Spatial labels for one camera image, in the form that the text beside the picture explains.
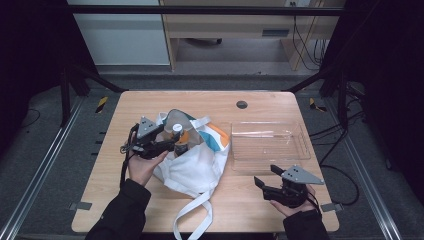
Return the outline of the black frame post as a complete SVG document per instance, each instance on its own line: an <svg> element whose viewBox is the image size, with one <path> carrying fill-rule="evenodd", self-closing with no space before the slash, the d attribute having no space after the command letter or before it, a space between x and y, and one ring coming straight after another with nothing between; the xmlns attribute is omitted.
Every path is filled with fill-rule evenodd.
<svg viewBox="0 0 424 240"><path fill-rule="evenodd" d="M86 83L86 79L91 79L115 93L125 92L124 88L107 81L98 73L94 73L78 65L65 67L60 74L62 127L64 127L71 118L70 87L74 88L78 96L87 96L90 92L90 88Z"/></svg>
<svg viewBox="0 0 424 240"><path fill-rule="evenodd" d="M329 97L335 90L337 94L337 119L344 130L348 129L348 117L346 107L347 96L347 83L348 75L346 71L337 64L332 64L325 68L320 69L314 75L308 77L306 80L290 87L287 92L296 93L301 89L315 83L318 80L323 80L319 93L322 97Z"/></svg>

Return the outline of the light wooden desk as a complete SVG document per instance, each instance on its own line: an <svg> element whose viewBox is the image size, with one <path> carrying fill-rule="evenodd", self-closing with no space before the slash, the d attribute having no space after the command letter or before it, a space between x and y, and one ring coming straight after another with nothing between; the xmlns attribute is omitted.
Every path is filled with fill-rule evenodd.
<svg viewBox="0 0 424 240"><path fill-rule="evenodd" d="M342 7L346 0L159 0L162 6ZM170 39L275 38L292 69L310 56L311 40L331 38L336 17L276 15L171 15L163 16Z"/></svg>

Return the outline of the black horizontal frame bar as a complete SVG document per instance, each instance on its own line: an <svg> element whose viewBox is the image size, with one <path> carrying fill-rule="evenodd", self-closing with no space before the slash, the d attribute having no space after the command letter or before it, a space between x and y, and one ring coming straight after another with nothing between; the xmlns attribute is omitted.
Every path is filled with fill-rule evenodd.
<svg viewBox="0 0 424 240"><path fill-rule="evenodd" d="M249 7L249 6L135 6L69 5L66 9L79 14L171 14L171 15L276 15L341 16L344 8Z"/></svg>

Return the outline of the person's left hand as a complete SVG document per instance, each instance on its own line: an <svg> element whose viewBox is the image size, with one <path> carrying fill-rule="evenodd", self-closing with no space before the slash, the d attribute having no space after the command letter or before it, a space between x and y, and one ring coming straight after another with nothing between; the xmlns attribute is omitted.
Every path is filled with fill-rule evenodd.
<svg viewBox="0 0 424 240"><path fill-rule="evenodd" d="M145 186L152 177L156 166L159 165L167 155L168 152L164 151L157 157L146 160L130 150L128 162L129 178L136 183Z"/></svg>

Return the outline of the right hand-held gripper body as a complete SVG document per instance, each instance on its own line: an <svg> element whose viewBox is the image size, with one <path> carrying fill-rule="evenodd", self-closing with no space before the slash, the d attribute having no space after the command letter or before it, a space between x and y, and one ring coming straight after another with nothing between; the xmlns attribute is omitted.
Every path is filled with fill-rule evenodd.
<svg viewBox="0 0 424 240"><path fill-rule="evenodd" d="M307 184L324 185L323 179L304 170L298 165L284 170L280 176L282 185L280 188L264 186L262 189L265 200L275 200L289 208L296 208L302 205L307 199L309 190Z"/></svg>

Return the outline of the aluminium floor rail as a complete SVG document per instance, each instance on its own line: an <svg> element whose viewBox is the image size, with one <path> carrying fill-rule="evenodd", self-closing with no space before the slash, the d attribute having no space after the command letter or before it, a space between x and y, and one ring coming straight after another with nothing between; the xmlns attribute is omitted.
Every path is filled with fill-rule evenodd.
<svg viewBox="0 0 424 240"><path fill-rule="evenodd" d="M71 108L69 119L61 126L55 135L53 142L50 144L48 151L44 155L40 165L37 168L34 176L28 184L24 194L15 207L13 213L8 218L8 221L0 230L0 240L14 240L17 236L20 227L22 226L28 212L30 211L38 193L40 192L45 179L47 178L50 169L54 165L62 146L67 139L85 99L76 97L75 103Z"/></svg>
<svg viewBox="0 0 424 240"><path fill-rule="evenodd" d="M385 238L385 240L403 240L401 233L389 212L389 209L380 194L377 185L371 177L370 172L367 170L363 158L360 156L358 148L355 146L350 133L351 128L363 118L363 113L358 113L357 116L348 116L347 126L349 129L346 131L343 139L343 145L347 152L348 159L352 165L353 171L356 174L359 186L371 208L375 220Z"/></svg>

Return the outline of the yellow black tape marker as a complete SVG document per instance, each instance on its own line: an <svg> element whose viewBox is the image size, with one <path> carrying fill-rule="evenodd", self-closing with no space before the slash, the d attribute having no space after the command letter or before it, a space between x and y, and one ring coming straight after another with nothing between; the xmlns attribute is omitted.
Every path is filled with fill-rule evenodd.
<svg viewBox="0 0 424 240"><path fill-rule="evenodd" d="M320 112L327 112L326 107L317 106L313 98L309 98L309 106L311 109L315 109Z"/></svg>
<svg viewBox="0 0 424 240"><path fill-rule="evenodd" d="M107 96L101 97L101 99L99 100L99 103L97 105L97 108L95 110L95 113L101 113L102 112L107 100L108 100Z"/></svg>

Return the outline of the clear plastic tray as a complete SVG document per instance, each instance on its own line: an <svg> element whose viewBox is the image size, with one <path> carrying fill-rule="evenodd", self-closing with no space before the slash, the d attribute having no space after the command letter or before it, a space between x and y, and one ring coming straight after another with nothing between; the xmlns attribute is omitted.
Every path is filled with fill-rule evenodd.
<svg viewBox="0 0 424 240"><path fill-rule="evenodd" d="M232 169L267 173L311 159L307 136L297 122L234 122L231 126Z"/></svg>

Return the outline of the white patterned tote bag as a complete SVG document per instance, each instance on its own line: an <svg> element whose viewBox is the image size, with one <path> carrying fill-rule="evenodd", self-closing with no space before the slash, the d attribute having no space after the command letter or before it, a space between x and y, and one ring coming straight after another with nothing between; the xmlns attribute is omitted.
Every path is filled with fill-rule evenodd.
<svg viewBox="0 0 424 240"><path fill-rule="evenodd" d="M187 239L198 240L213 222L210 198L226 166L230 137L208 116L196 119L178 109L159 113L156 123L164 125L163 137L176 130L183 130L188 135L188 139L183 141L188 150L181 155L176 155L176 150L170 152L155 168L154 175L170 190L192 198L174 220L173 234L177 240L183 240L178 221L200 206L206 210L205 218Z"/></svg>

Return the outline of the person's right hand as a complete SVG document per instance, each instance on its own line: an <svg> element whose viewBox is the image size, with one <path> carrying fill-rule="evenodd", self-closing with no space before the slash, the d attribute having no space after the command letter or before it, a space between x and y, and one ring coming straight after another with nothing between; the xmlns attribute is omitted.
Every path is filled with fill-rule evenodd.
<svg viewBox="0 0 424 240"><path fill-rule="evenodd" d="M296 208L289 208L287 206L282 205L281 203L270 200L270 204L280 213L282 213L286 218L295 215L299 212L307 212L310 210L315 210L316 207L313 203L306 200L302 205L296 207Z"/></svg>

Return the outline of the white cabinet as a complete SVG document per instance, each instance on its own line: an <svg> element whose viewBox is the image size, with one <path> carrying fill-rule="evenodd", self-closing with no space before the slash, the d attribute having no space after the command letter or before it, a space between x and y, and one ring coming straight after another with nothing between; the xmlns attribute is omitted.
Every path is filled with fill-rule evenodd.
<svg viewBox="0 0 424 240"><path fill-rule="evenodd" d="M169 65L160 14L75 14L97 66Z"/></svg>

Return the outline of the orange label bottle white cap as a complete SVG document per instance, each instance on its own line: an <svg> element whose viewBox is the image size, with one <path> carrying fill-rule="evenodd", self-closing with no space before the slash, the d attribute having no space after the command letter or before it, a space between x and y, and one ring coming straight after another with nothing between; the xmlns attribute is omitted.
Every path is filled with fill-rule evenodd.
<svg viewBox="0 0 424 240"><path fill-rule="evenodd" d="M175 140L174 155L181 156L189 150L189 134L181 124L174 124L172 127L172 138Z"/></svg>

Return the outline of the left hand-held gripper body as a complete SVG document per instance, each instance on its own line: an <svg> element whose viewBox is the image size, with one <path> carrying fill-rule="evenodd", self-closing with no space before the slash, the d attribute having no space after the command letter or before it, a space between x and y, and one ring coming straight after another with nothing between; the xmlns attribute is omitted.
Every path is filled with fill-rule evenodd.
<svg viewBox="0 0 424 240"><path fill-rule="evenodd" d="M159 143L162 141L156 140L160 133L157 136L152 135L158 125L160 124L146 117L142 117L137 125L136 137L131 141L131 150L143 159L153 159L162 153L159 149Z"/></svg>

